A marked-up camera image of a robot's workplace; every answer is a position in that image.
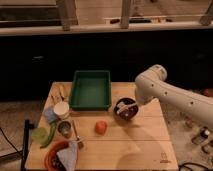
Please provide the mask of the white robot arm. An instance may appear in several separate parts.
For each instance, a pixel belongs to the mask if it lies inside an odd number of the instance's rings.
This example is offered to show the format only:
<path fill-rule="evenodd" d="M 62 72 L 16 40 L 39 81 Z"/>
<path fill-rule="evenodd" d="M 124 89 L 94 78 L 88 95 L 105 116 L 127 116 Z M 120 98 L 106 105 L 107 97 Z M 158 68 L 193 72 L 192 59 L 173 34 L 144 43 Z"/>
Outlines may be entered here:
<path fill-rule="evenodd" d="M 135 98 L 138 104 L 144 105 L 158 98 L 213 130 L 213 98 L 170 85 L 165 82 L 166 78 L 166 69 L 158 64 L 140 73 L 135 78 Z"/>

